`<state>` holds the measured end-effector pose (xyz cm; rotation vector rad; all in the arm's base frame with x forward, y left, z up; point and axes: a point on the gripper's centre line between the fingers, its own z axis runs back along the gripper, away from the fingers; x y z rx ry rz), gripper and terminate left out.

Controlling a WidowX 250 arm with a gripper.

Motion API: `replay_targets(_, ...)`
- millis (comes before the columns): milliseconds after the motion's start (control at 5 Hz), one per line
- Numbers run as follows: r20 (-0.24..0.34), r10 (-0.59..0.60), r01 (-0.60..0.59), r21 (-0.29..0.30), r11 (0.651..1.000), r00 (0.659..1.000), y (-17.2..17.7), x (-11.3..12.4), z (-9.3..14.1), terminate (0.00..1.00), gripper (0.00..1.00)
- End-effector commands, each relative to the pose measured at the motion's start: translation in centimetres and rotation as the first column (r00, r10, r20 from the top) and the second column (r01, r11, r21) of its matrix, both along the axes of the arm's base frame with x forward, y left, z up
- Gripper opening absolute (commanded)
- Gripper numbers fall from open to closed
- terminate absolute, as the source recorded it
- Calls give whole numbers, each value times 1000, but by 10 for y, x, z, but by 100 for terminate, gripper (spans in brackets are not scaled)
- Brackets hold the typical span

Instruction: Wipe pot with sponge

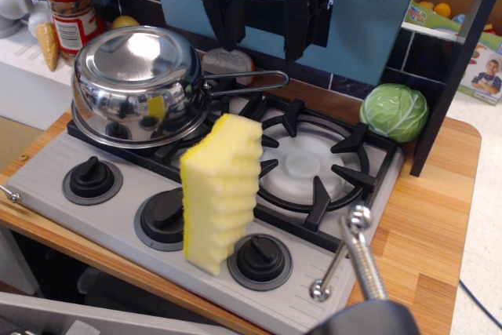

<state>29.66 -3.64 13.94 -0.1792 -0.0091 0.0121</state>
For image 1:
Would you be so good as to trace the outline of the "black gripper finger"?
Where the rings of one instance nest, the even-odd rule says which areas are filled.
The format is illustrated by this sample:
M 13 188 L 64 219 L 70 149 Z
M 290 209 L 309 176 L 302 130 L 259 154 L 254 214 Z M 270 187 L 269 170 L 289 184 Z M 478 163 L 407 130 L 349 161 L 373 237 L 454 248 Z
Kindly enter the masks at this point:
M 221 48 L 232 51 L 246 36 L 240 0 L 202 0 L 214 36 Z
M 315 17 L 316 0 L 285 0 L 286 60 L 296 61 L 312 40 L 311 22 Z

